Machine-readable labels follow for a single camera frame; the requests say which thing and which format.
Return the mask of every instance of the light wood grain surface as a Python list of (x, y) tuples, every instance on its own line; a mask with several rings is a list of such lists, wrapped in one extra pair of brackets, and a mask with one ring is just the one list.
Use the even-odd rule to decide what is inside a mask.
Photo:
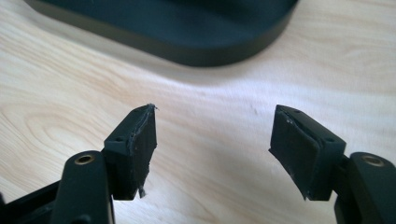
[(158, 147), (143, 199), (117, 223), (335, 223), (267, 151), (277, 104), (396, 163), (396, 2), (303, 0), (244, 62), (189, 68), (0, 1), (0, 191), (60, 179), (64, 162), (154, 103)]

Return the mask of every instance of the wooden table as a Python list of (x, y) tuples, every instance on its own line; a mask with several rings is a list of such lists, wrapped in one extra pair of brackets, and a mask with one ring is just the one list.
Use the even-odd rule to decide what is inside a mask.
[(189, 68), (0, 1), (0, 190), (7, 202), (60, 179), (64, 162), (154, 103), (148, 195), (117, 223), (335, 223), (268, 152), (277, 104), (396, 163), (396, 2), (304, 0), (269, 48)]

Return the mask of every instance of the black plastic base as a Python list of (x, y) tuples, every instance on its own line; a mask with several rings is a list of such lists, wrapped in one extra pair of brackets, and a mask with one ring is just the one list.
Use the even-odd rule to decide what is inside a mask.
[(56, 20), (189, 66), (242, 61), (272, 43), (298, 0), (25, 0)]

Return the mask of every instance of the metal rivet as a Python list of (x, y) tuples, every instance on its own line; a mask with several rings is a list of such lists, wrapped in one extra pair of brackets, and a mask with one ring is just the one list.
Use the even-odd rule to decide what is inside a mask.
[(80, 156), (78, 159), (75, 160), (75, 164), (77, 165), (85, 165), (87, 163), (90, 163), (91, 161), (94, 161), (95, 157), (93, 155), (83, 155)]
[(379, 158), (374, 157), (374, 156), (364, 155), (364, 156), (361, 156), (361, 158), (362, 158), (366, 163), (368, 163), (368, 164), (370, 164), (370, 165), (373, 165), (373, 166), (382, 167), (382, 166), (385, 165), (385, 163), (384, 163), (382, 160), (380, 160)]

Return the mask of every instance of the black clamp jaw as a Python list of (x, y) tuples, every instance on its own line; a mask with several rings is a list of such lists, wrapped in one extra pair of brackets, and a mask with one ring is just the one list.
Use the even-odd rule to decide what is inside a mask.
[(311, 201), (329, 201), (337, 222), (396, 223), (396, 169), (370, 153), (344, 155), (346, 142), (300, 110), (278, 105), (270, 152)]
[(149, 174), (157, 146), (155, 106), (133, 110), (104, 149), (71, 157), (62, 179), (14, 202), (0, 204), (0, 223), (114, 223), (112, 200), (133, 200)]

